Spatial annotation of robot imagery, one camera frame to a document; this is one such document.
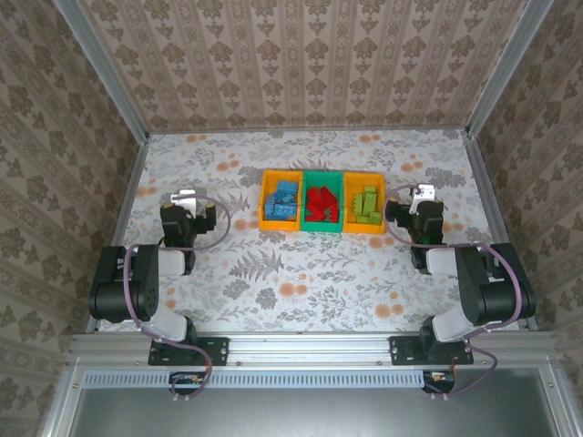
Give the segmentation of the floral patterned tablecloth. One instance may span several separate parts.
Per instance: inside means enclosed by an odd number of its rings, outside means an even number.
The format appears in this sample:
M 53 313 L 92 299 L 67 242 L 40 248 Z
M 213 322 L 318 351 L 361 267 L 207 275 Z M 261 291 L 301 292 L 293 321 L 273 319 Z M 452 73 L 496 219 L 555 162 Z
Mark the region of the floral patterned tablecloth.
M 160 282 L 160 302 L 198 330 L 417 330 L 459 301 L 455 279 L 415 270 L 403 229 L 260 229 L 262 176 L 267 169 L 330 170 L 379 173 L 387 188 L 427 182 L 445 203 L 445 240 L 487 243 L 465 143 L 459 129 L 155 135 L 124 242 L 158 242 L 161 205 L 193 188 L 220 202 L 218 226 L 198 238 L 202 251 L 190 275 Z

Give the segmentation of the aluminium lower frame bar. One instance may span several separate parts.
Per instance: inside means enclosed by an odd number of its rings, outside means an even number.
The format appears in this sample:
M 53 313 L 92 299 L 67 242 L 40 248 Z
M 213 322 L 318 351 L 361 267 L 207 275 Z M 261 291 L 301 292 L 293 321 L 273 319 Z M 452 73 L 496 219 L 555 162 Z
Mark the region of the aluminium lower frame bar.
M 558 379 L 550 367 L 539 368 L 539 374 L 543 383 L 545 397 L 550 409 L 552 422 L 555 426 L 557 437 L 572 437 L 571 423 L 568 410 L 561 394 Z
M 65 367 L 46 417 L 41 437 L 69 437 L 83 391 L 85 371 Z

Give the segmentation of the aluminium corner frame post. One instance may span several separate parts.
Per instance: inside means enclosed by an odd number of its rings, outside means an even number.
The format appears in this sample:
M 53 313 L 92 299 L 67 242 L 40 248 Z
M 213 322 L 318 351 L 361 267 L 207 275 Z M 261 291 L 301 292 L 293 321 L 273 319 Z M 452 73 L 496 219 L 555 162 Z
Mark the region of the aluminium corner frame post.
M 136 105 L 132 102 L 130 93 L 115 69 L 105 45 L 90 24 L 87 14 L 77 0 L 54 0 L 54 2 L 117 107 L 119 114 L 126 122 L 129 131 L 140 146 L 146 144 L 148 142 L 148 129 L 145 122 Z
M 501 98 L 554 0 L 529 0 L 465 126 L 476 137 Z

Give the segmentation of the aluminium mounting rail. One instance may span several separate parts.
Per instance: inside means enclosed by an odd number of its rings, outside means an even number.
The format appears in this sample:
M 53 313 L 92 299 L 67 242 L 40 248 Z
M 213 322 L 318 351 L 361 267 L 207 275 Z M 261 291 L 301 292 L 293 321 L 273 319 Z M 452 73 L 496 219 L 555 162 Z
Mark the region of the aluminium mounting rail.
M 394 339 L 402 332 L 225 332 L 227 368 L 249 370 L 358 369 L 392 367 Z M 502 369 L 542 368 L 560 361 L 548 332 L 499 330 L 471 345 L 495 355 Z M 150 340 L 138 332 L 94 332 L 73 337 L 66 366 L 146 370 Z

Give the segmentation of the green plastic bin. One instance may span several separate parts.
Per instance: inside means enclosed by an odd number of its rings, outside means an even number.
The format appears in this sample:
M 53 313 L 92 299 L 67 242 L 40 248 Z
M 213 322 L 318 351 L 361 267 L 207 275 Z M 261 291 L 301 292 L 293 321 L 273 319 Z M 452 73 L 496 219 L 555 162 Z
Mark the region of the green plastic bin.
M 306 191 L 311 187 L 327 187 L 339 201 L 340 221 L 338 223 L 307 222 L 305 220 L 306 207 L 309 204 L 306 198 Z M 343 173 L 337 171 L 304 171 L 302 185 L 302 213 L 301 230 L 310 232 L 331 232 L 340 233 L 343 230 Z

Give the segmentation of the grey metal panel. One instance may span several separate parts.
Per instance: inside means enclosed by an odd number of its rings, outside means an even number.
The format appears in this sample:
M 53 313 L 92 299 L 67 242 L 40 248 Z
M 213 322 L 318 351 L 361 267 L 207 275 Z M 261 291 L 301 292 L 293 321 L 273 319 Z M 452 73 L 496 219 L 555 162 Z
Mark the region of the grey metal panel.
M 442 399 L 420 389 L 207 389 L 81 395 L 70 437 L 558 437 L 542 382 L 498 370 Z

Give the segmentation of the yellow plastic bin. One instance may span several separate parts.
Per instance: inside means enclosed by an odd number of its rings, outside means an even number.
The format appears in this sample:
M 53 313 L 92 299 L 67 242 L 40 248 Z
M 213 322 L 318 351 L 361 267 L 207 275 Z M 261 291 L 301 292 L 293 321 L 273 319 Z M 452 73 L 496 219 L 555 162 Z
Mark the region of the yellow plastic bin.
M 299 204 L 297 205 L 297 217 L 294 221 L 278 221 L 278 220 L 267 220 L 264 216 L 264 199 L 269 194 L 274 194 L 278 203 L 285 203 L 284 198 L 286 195 L 281 195 L 276 192 L 277 183 L 280 180 L 294 181 L 299 183 L 299 189 L 297 195 L 299 197 Z M 301 213 L 302 213 L 302 185 L 303 185 L 303 174 L 299 170 L 275 170 L 266 169 L 263 171 L 262 182 L 261 182 L 261 194 L 260 194 L 260 204 L 259 204 L 259 223 L 261 230 L 283 230 L 283 231 L 298 231 L 301 225 Z
M 345 172 L 343 174 L 343 231 L 348 233 L 377 234 L 385 233 L 384 218 L 379 226 L 372 224 L 361 224 L 353 214 L 353 198 L 358 193 L 364 193 L 365 186 L 376 188 L 376 212 L 384 213 L 384 202 L 386 199 L 384 176 L 380 173 Z

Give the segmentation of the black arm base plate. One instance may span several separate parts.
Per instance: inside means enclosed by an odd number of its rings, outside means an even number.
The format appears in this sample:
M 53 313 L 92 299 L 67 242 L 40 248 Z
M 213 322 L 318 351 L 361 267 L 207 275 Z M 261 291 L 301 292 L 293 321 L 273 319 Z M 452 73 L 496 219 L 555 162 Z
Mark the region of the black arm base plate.
M 473 352 L 462 341 L 423 344 L 418 336 L 394 336 L 389 338 L 393 365 L 469 365 L 474 363 Z
M 196 346 L 207 352 L 213 366 L 225 366 L 229 357 L 230 339 L 227 337 L 199 337 Z M 176 348 L 152 341 L 148 354 L 149 366 L 203 366 L 204 357 L 195 351 Z

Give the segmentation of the aluminium side rail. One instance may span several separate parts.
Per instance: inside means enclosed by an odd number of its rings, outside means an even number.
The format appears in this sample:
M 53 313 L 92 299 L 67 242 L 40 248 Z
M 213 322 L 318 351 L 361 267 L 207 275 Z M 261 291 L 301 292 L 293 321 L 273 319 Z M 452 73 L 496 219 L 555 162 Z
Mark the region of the aluminium side rail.
M 138 147 L 138 153 L 131 170 L 126 193 L 121 205 L 121 209 L 119 211 L 118 222 L 110 243 L 111 246 L 124 246 L 125 244 L 125 235 L 128 228 L 128 221 L 138 191 L 139 181 L 145 168 L 148 149 L 149 141 L 147 137 L 146 141 L 140 144 Z
M 517 310 L 513 313 L 513 317 L 504 322 L 492 322 L 493 328 L 502 328 L 510 325 L 512 322 L 518 320 L 518 316 L 525 316 L 527 321 L 525 326 L 530 330 L 536 330 L 536 323 L 534 322 L 534 311 L 536 308 L 536 299 L 532 294 L 532 289 L 528 284 L 526 273 L 521 267 L 519 257 L 513 245 L 508 241 L 508 235 L 499 207 L 496 202 L 496 196 L 491 183 L 488 179 L 486 165 L 482 158 L 479 146 L 474 138 L 471 138 L 464 133 L 463 140 L 465 150 L 468 156 L 472 175 L 476 185 L 476 189 L 481 199 L 482 210 L 486 216 L 488 224 L 488 237 L 485 239 L 484 234 L 478 230 L 476 232 L 468 230 L 466 234 L 473 246 L 479 246 L 492 254 L 500 264 L 499 268 L 495 268 L 495 276 L 504 276 L 516 288 L 520 286 L 519 306 L 520 313 Z

